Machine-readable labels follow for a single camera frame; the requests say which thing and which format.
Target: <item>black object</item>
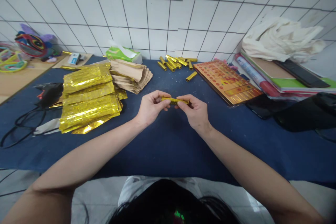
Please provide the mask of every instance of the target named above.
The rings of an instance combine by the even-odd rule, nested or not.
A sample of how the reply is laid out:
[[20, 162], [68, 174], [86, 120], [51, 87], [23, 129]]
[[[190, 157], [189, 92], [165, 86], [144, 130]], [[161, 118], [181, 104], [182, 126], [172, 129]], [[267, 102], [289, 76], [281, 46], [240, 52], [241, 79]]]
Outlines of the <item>black object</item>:
[[294, 63], [291, 60], [286, 60], [285, 62], [273, 61], [275, 64], [285, 69], [291, 75], [293, 75], [298, 81], [302, 82], [303, 85], [311, 88], [327, 88], [330, 87], [328, 83], [325, 83], [323, 80], [309, 72], [307, 69], [302, 66]]
[[284, 101], [274, 101], [267, 97], [267, 95], [262, 94], [252, 100], [245, 103], [246, 107], [252, 110], [257, 116], [265, 120], [270, 118], [276, 112], [284, 110], [288, 103]]
[[277, 113], [274, 118], [291, 132], [336, 128], [336, 95], [318, 93]]

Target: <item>brown paper stack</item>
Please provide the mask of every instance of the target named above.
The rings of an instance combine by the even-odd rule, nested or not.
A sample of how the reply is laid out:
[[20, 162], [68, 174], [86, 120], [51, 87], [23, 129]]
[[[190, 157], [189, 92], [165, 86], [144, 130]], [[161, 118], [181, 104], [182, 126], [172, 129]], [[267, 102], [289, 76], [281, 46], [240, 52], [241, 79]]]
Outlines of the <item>brown paper stack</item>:
[[111, 60], [110, 62], [114, 85], [134, 94], [140, 93], [153, 77], [152, 72], [145, 65], [120, 59]]

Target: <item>blue table cover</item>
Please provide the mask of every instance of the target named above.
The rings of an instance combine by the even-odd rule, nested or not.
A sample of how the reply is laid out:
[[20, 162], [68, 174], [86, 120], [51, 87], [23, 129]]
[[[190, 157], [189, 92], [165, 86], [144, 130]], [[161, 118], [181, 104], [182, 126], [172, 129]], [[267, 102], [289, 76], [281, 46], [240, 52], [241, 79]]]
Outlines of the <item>blue table cover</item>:
[[[101, 60], [101, 57], [92, 57], [88, 64]], [[171, 72], [163, 71], [155, 60], [144, 60], [143, 64], [152, 71], [153, 78], [140, 94], [127, 92], [128, 99], [122, 101], [124, 108], [120, 116], [84, 135], [58, 132], [28, 137], [12, 148], [0, 149], [0, 167], [44, 172], [79, 145], [136, 116], [143, 95], [162, 90], [172, 97], [192, 94], [206, 102], [210, 123], [216, 129], [266, 162], [287, 180], [306, 180], [335, 187], [336, 144], [325, 141], [314, 131], [288, 132], [273, 119], [259, 119], [245, 105], [228, 107], [201, 76], [197, 75], [186, 82], [186, 77], [192, 73], [188, 68]], [[63, 76], [68, 73], [63, 69], [51, 69], [0, 106], [0, 136], [13, 126], [17, 117], [34, 108], [36, 96], [41, 93], [33, 88], [34, 85], [63, 82]], [[61, 110], [49, 111], [44, 122], [60, 115]], [[27, 124], [36, 125], [40, 116], [32, 117]], [[18, 130], [5, 144], [26, 133], [26, 130]], [[174, 108], [168, 112], [162, 111], [157, 120], [112, 158], [96, 177], [127, 175], [201, 177], [237, 184], [189, 126], [186, 115]]]

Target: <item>gold foil paper stack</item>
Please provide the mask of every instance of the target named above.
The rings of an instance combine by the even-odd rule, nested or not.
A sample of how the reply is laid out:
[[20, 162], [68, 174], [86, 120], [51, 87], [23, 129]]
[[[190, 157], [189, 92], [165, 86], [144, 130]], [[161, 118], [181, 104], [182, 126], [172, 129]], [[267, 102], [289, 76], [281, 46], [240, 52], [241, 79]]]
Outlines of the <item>gold foil paper stack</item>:
[[64, 76], [62, 133], [85, 134], [113, 117], [119, 116], [127, 98], [125, 90], [116, 89], [110, 64], [86, 65]]

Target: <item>gold paper tube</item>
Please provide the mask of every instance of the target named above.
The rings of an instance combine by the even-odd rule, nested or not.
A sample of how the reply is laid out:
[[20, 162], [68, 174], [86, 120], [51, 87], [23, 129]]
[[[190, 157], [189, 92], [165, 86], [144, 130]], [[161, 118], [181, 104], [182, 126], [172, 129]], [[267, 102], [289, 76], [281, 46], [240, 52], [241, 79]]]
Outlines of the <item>gold paper tube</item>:
[[196, 59], [196, 58], [186, 58], [186, 61], [197, 62], [198, 59]]
[[167, 71], [167, 68], [166, 68], [160, 61], [158, 61], [157, 64], [158, 64], [163, 70]]
[[166, 65], [165, 59], [162, 58], [162, 56], [160, 56], [160, 60], [161, 60], [162, 65]]
[[171, 59], [173, 62], [177, 62], [177, 59], [173, 58], [172, 56], [166, 55], [166, 59]]
[[177, 105], [178, 102], [184, 102], [185, 104], [189, 105], [189, 101], [183, 101], [183, 100], [174, 99], [174, 98], [161, 97], [161, 101], [163, 100], [170, 100], [170, 105]]
[[177, 62], [180, 63], [181, 65], [185, 66], [185, 67], [188, 65], [187, 62], [185, 62], [185, 61], [183, 61], [183, 60], [181, 60], [179, 58], [175, 58], [175, 59], [177, 59]]
[[186, 78], [186, 82], [189, 82], [192, 78], [194, 78], [195, 76], [197, 75], [197, 72], [193, 72], [191, 75], [189, 75], [187, 78]]
[[166, 66], [167, 66], [172, 72], [175, 72], [175, 68], [173, 68], [169, 62], [167, 62]]
[[169, 62], [169, 64], [173, 67], [173, 68], [177, 68], [177, 65], [175, 64], [175, 62], [174, 61], [172, 61], [170, 58], [167, 58], [167, 60], [168, 60], [168, 62]]
[[192, 66], [191, 61], [188, 61], [188, 67], [190, 71], [194, 70], [194, 67]]

